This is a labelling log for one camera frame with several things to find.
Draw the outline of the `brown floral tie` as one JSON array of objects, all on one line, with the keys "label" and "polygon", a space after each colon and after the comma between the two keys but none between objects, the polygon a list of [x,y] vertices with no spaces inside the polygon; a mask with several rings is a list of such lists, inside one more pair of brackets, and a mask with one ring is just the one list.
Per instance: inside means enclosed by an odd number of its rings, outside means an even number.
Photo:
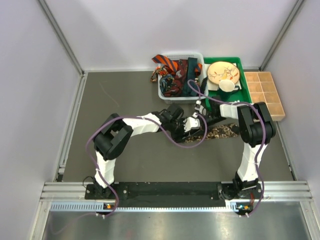
[{"label": "brown floral tie", "polygon": [[[194,129],[182,138],[182,142],[199,142],[203,139],[205,128]],[[234,138],[240,135],[240,127],[236,123],[228,123],[217,126],[210,126],[207,129],[205,140]]]}]

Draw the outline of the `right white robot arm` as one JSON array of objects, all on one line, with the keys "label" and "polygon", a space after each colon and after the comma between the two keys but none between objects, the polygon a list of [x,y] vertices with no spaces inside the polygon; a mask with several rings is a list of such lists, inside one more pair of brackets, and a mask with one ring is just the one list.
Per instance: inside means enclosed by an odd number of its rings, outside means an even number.
[{"label": "right white robot arm", "polygon": [[247,198],[262,189],[259,165],[263,152],[276,135],[275,124],[265,102],[220,104],[211,100],[210,105],[210,109],[201,106],[199,110],[207,124],[226,118],[238,120],[239,135],[244,142],[241,163],[232,183],[219,183],[218,195],[224,200]]}]

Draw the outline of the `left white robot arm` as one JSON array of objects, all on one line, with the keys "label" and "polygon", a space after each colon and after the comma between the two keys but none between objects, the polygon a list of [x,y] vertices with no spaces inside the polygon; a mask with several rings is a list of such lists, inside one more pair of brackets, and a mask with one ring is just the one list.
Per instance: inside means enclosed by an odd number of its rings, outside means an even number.
[{"label": "left white robot arm", "polygon": [[104,127],[93,139],[98,166],[93,181],[94,194],[102,199],[113,194],[116,158],[122,154],[131,137],[168,131],[171,138],[180,143],[192,130],[201,126],[196,113],[190,117],[183,117],[183,114],[184,110],[179,105],[172,104],[167,109],[138,118],[117,119],[118,114],[110,115],[106,122],[114,122]]}]

